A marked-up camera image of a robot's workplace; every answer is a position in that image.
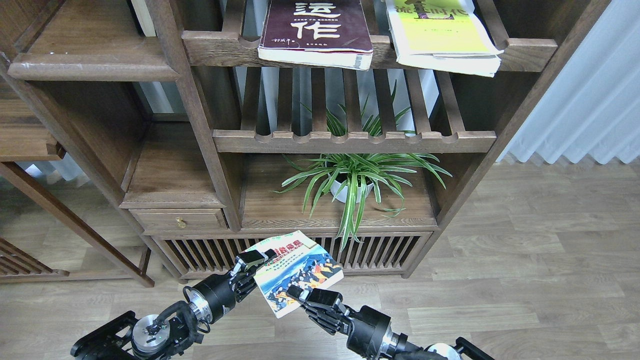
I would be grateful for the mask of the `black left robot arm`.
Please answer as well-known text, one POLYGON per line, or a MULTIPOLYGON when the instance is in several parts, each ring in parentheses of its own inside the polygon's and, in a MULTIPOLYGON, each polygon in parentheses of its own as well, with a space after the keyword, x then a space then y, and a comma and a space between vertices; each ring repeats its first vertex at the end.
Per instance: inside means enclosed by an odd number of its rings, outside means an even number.
POLYGON ((272 249, 242 252, 230 271, 184 287, 184 301, 141 319, 132 310, 123 313, 80 338, 70 354, 77 360, 168 360, 182 355, 256 288, 256 271, 276 255, 272 249))

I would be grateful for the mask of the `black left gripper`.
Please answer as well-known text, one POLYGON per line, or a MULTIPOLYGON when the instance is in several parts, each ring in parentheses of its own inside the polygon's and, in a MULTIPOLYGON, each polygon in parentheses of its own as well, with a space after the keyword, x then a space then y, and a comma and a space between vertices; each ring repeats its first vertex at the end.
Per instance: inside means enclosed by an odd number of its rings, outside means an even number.
POLYGON ((265 252, 256 249, 243 251, 235 258, 236 271, 208 276, 194 287, 186 285, 183 295, 197 320, 215 323, 233 310, 236 303, 243 301, 256 289, 254 276, 258 268, 276 256, 274 249, 267 249, 265 252))

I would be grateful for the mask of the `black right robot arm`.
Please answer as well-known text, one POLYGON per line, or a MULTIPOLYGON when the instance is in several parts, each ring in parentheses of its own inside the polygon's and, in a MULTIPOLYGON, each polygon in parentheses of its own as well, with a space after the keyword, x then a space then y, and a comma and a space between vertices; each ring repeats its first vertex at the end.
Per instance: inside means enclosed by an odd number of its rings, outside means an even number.
POLYGON ((413 344, 406 333, 393 332, 390 316, 367 305, 356 311, 343 303, 340 292, 291 285, 286 294, 327 333, 347 335, 346 347, 366 360, 461 360, 463 354, 471 360, 492 358, 463 337, 458 337, 454 346, 443 342, 426 347, 413 344))

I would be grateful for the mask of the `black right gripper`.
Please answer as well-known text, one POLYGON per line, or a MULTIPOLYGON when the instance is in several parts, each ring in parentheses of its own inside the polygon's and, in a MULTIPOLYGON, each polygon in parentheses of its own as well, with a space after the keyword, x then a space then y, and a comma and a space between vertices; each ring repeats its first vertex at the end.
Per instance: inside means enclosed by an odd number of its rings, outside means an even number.
POLYGON ((393 359, 401 351, 401 335, 391 329, 391 317, 369 306, 354 311, 340 292, 291 285, 286 294, 304 307, 309 318, 330 335, 347 335, 349 350, 366 360, 393 359))

